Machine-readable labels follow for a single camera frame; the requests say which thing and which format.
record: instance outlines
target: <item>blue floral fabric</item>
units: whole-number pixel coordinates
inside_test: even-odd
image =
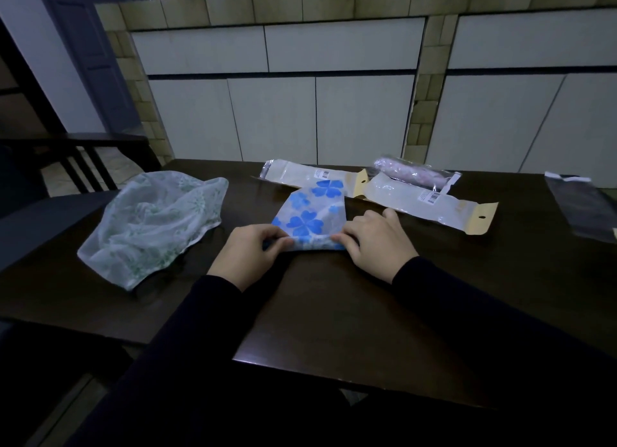
[[[290,250],[344,249],[332,241],[345,224],[345,192],[340,180],[320,180],[295,191],[282,205],[273,225],[294,238]]]

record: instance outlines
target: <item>person's left hand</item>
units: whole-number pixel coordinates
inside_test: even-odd
[[[266,239],[276,241],[263,250]],[[279,253],[293,243],[287,233],[273,224],[235,228],[207,274],[224,278],[243,292],[272,267]]]

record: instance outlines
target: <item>hand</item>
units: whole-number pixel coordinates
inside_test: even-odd
[[[359,246],[350,235],[358,240]],[[383,216],[366,210],[364,216],[347,221],[343,232],[332,234],[331,238],[345,246],[354,264],[390,284],[400,268],[418,256],[391,208],[385,209]]]
[[[264,250],[266,239],[276,241]],[[279,253],[293,243],[287,233],[273,224],[235,228],[207,274],[224,278],[243,292],[272,267]]]

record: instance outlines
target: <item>dark brown table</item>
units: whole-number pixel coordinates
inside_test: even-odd
[[[208,269],[235,226],[269,223],[292,187],[259,181],[261,164],[175,160],[166,169],[223,176],[223,224],[169,271],[128,295],[80,262],[100,220],[84,218],[0,274],[0,317],[147,343]],[[574,236],[544,179],[466,172],[451,194],[500,202],[483,236],[402,215],[423,256],[584,342],[617,356],[617,248]],[[347,217],[378,205],[346,199]],[[488,404],[461,359],[339,251],[297,253],[235,359],[466,404]]]

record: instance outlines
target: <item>white cabinet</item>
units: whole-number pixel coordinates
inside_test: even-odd
[[[227,80],[150,81],[177,158],[242,161]]]
[[[569,74],[521,172],[578,174],[617,187],[617,74]]]
[[[426,162],[518,172],[563,75],[448,76]]]
[[[229,79],[245,162],[317,163],[315,78]]]
[[[264,28],[197,28],[133,33],[148,75],[267,72]]]
[[[317,77],[317,162],[400,156],[412,90],[413,75]]]
[[[270,72],[415,69],[424,18],[265,27]]]
[[[617,65],[617,9],[467,15],[450,69]]]

